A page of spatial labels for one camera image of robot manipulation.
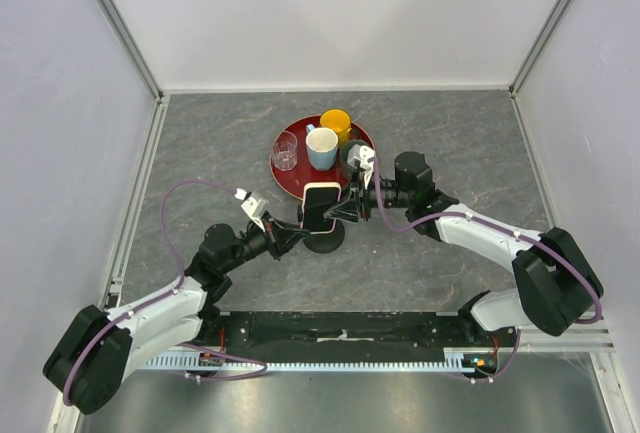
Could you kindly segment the phone with pink case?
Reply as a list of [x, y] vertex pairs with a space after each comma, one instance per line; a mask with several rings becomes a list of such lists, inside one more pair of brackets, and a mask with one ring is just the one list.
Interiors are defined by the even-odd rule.
[[341, 197], [338, 182], [311, 182], [303, 189], [300, 226], [310, 234], [328, 234], [335, 229], [335, 219], [327, 219], [325, 213], [335, 206]]

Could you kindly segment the black phone stand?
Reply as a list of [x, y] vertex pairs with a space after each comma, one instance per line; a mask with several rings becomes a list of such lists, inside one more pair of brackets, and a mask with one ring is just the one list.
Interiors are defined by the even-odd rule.
[[341, 247], [345, 239], [345, 228], [337, 221], [330, 233], [313, 234], [306, 237], [303, 243], [307, 249], [318, 254], [329, 254]]

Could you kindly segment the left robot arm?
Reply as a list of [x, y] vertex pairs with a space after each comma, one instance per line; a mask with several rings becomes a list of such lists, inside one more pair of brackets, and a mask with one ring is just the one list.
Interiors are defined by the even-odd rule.
[[115, 309], [81, 309], [46, 360], [45, 378], [64, 405], [96, 412], [129, 375], [165, 350], [215, 342], [216, 304], [232, 285], [230, 272], [262, 254], [280, 259], [308, 234], [269, 214], [243, 232], [212, 225], [190, 265], [169, 285]]

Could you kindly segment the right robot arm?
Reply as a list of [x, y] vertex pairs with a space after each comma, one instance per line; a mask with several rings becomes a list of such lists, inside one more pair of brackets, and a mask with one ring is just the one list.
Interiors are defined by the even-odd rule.
[[574, 324], [602, 319], [604, 288], [568, 231], [517, 228], [473, 211], [435, 186], [424, 156], [414, 151], [397, 156], [392, 180], [381, 178], [368, 146], [351, 146], [341, 162], [348, 178], [345, 197], [326, 218], [357, 223], [369, 219], [372, 209], [382, 215], [402, 209], [408, 223], [389, 223], [391, 231], [413, 230], [465, 248], [513, 275], [514, 288], [480, 293], [465, 304], [468, 315], [457, 324], [465, 344], [481, 346], [505, 327], [534, 326], [559, 337]]

